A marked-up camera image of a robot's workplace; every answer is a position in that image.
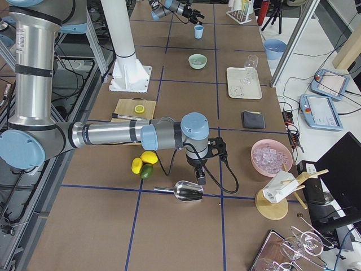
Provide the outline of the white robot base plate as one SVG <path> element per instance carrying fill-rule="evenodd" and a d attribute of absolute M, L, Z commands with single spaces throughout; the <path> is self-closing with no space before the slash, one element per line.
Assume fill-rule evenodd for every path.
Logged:
<path fill-rule="evenodd" d="M 152 67 L 143 65 L 137 58 L 123 60 L 117 58 L 109 85 L 110 91 L 146 93 Z"/>

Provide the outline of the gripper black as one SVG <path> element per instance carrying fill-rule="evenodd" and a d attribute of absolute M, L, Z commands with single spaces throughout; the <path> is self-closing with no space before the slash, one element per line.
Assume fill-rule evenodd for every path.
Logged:
<path fill-rule="evenodd" d="M 203 165 L 208 159 L 219 156 L 223 162 L 227 162 L 226 143 L 221 137 L 202 140 L 187 138 L 184 142 L 184 148 L 187 162 L 193 166 L 195 180 L 197 180 L 198 185 L 206 184 Z"/>
<path fill-rule="evenodd" d="M 192 1 L 187 0 L 185 2 L 183 6 L 182 16 L 189 19 L 191 23 L 194 25 L 202 25 L 202 22 L 197 18 L 203 19 L 204 15 L 198 10 L 195 10 L 195 14 L 194 14 L 191 5 L 192 5 Z"/>

